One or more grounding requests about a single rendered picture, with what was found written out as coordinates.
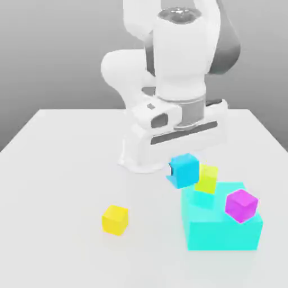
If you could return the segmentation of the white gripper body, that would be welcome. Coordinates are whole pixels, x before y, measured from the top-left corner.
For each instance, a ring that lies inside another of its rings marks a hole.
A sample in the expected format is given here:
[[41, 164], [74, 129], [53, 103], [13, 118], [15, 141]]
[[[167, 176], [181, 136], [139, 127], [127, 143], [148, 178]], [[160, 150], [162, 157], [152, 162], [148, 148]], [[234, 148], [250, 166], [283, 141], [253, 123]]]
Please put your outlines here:
[[226, 132], [227, 114], [228, 103], [224, 99], [176, 102], [150, 98], [146, 104], [146, 163], [163, 163], [177, 154], [203, 150], [220, 142]]

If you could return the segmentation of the small blue cube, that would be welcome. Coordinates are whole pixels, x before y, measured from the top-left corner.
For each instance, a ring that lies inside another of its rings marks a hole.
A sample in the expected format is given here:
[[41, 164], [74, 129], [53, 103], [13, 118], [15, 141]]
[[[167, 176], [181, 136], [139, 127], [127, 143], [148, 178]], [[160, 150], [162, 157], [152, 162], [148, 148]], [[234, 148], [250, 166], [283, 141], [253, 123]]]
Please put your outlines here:
[[200, 163], [193, 155], [187, 153], [171, 158], [177, 189], [192, 186], [199, 181]]

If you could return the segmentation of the small lime cube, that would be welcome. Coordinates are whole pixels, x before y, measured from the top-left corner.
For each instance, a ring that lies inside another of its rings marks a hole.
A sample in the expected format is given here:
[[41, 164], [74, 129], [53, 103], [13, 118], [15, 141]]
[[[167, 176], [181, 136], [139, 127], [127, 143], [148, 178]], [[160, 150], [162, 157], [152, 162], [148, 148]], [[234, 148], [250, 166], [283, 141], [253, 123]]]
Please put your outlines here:
[[199, 181], [194, 185], [194, 190], [214, 194], [218, 179], [218, 167], [200, 165]]

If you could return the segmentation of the small yellow cube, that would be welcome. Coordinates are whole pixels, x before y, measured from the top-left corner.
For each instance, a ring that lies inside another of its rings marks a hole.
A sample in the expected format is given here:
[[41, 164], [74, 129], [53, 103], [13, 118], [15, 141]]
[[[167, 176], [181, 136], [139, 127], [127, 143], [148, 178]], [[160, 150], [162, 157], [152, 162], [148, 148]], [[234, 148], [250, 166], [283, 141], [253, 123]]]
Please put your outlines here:
[[105, 232], [121, 236], [128, 226], [128, 209], [110, 205], [102, 215], [102, 228]]

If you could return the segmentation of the small magenta cube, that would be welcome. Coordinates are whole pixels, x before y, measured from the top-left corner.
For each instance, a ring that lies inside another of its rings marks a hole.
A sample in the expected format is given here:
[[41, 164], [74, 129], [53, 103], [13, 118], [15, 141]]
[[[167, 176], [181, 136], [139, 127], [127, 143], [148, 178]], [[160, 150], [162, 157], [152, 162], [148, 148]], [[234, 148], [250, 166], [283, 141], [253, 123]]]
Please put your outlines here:
[[237, 222], [244, 223], [256, 214], [258, 202], [258, 198], [239, 189], [227, 196], [225, 212]]

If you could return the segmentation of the large cyan box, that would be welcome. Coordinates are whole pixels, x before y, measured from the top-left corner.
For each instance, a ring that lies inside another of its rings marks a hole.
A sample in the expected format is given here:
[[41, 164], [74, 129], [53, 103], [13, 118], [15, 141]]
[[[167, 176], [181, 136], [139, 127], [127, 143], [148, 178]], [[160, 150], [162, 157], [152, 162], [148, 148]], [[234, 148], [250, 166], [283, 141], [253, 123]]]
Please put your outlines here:
[[263, 220], [259, 213], [239, 223], [225, 212], [227, 196], [245, 189], [242, 182], [218, 182], [215, 193], [181, 191], [181, 212], [188, 250], [255, 250]]

